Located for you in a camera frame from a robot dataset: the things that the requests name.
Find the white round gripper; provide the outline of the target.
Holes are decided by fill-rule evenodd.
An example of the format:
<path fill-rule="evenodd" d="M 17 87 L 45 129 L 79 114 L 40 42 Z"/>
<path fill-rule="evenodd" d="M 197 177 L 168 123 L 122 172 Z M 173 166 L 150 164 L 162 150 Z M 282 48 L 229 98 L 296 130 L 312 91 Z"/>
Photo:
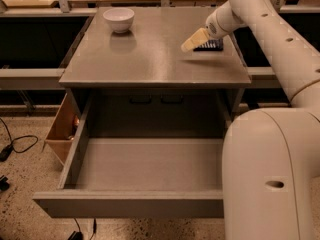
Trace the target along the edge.
<path fill-rule="evenodd" d="M 181 45 L 181 50 L 191 51 L 206 43 L 209 38 L 220 39 L 245 26 L 246 24 L 232 11 L 230 2 L 227 1 L 207 17 L 206 29 L 199 28 Z"/>

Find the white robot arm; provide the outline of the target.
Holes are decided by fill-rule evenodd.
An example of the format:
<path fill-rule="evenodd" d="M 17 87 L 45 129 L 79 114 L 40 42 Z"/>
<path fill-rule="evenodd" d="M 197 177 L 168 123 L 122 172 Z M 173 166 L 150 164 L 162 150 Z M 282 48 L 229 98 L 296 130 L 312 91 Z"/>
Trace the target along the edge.
<path fill-rule="evenodd" d="M 246 112 L 227 130 L 226 240 L 315 239 L 310 183 L 320 169 L 320 53 L 279 16 L 282 1 L 228 0 L 181 47 L 249 27 L 291 104 Z"/>

